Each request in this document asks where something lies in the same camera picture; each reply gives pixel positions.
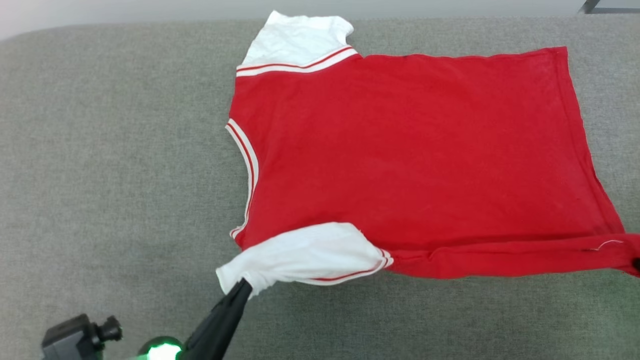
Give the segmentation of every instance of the green led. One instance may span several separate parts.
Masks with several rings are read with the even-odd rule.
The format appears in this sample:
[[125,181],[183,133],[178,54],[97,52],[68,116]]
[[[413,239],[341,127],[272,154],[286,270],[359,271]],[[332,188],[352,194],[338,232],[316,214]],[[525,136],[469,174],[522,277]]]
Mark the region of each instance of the green led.
[[148,360],[175,360],[176,355],[182,349],[175,344],[164,343],[154,346],[147,353]]

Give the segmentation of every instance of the gray couch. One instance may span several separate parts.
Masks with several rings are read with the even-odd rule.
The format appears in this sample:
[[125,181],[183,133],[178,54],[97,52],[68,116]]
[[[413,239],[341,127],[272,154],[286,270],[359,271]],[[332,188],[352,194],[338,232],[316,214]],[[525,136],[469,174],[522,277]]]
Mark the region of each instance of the gray couch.
[[[221,297],[246,169],[224,130],[234,69],[264,20],[78,26],[0,42],[0,359],[46,328],[117,315],[133,356],[185,338]],[[640,17],[353,21],[363,54],[567,45],[600,180],[640,232]],[[640,359],[640,279],[382,272],[277,284],[249,301],[228,359]]]

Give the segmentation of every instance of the striped trim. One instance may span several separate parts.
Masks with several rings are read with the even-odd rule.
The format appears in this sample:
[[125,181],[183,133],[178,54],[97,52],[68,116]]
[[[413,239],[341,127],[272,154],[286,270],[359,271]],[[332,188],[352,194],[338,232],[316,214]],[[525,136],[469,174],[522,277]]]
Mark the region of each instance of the striped trim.
[[315,72],[326,69],[356,54],[358,54],[358,52],[351,46],[347,45],[346,47],[342,47],[327,56],[323,56],[320,60],[313,61],[312,63],[304,66],[291,64],[240,65],[237,67],[236,76],[254,76],[271,71],[302,73]]
[[388,251],[382,250],[380,248],[378,248],[378,250],[382,254],[382,258],[384,260],[380,261],[380,264],[378,264],[378,266],[375,266],[369,270],[362,270],[358,272],[353,272],[351,274],[332,277],[332,278],[319,277],[316,279],[304,279],[304,280],[298,280],[298,281],[304,282],[305,284],[311,284],[311,285],[335,285],[335,284],[340,284],[341,282],[345,282],[347,280],[356,279],[357,277],[371,275],[377,272],[378,270],[391,266],[391,264],[394,263],[394,258],[391,257],[391,254],[389,254]]
[[244,158],[244,163],[246,164],[246,171],[248,173],[248,196],[246,199],[246,206],[244,207],[244,223],[235,229],[231,230],[230,235],[233,239],[236,238],[238,233],[244,230],[244,227],[247,225],[249,221],[249,207],[251,205],[251,199],[253,197],[253,192],[255,191],[255,187],[258,185],[258,157],[255,155],[255,151],[253,151],[253,147],[251,146],[251,142],[246,137],[246,134],[242,129],[236,124],[234,119],[229,119],[227,126],[225,126],[227,131],[231,134],[231,137],[236,141],[240,152],[242,152],[242,156]]

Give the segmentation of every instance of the t-shirt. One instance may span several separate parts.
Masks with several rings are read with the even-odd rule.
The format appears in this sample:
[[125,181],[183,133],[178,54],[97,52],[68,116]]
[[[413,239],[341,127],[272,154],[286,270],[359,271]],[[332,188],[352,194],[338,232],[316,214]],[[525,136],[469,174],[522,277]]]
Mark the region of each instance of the t-shirt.
[[567,48],[362,56],[352,30],[273,12],[238,66],[227,128],[249,194],[231,236],[252,251],[221,283],[264,277],[252,275],[260,261],[320,284],[381,268],[637,275],[640,236],[625,234],[596,177]]

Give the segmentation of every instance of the white wall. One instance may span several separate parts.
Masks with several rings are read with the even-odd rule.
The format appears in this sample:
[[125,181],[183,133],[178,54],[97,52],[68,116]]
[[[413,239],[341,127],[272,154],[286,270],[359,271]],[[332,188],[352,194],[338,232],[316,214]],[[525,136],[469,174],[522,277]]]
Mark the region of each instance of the white wall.
[[573,15],[584,0],[0,0],[0,39],[71,24],[265,19],[286,15],[376,17]]

